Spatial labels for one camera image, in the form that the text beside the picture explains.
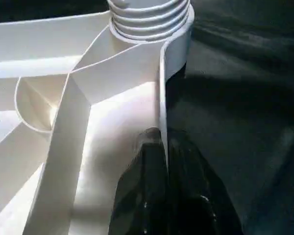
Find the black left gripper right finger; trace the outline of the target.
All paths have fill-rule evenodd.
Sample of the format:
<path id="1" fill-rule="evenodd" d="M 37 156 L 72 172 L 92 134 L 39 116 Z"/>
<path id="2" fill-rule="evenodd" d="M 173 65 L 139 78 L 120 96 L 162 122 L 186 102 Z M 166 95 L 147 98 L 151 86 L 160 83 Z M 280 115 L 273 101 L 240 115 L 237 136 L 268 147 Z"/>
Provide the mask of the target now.
<path id="1" fill-rule="evenodd" d="M 169 130 L 171 232 L 241 235 L 242 224 L 224 183 L 183 131 Z"/>

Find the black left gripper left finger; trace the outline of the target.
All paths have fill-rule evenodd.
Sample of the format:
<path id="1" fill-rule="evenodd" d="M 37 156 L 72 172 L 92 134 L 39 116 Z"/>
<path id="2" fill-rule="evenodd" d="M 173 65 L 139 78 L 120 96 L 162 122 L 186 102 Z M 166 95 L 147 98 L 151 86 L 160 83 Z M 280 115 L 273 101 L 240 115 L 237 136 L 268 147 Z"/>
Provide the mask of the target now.
<path id="1" fill-rule="evenodd" d="M 160 130 L 142 132 L 135 154 L 117 184 L 109 233 L 166 235 L 168 176 Z"/>

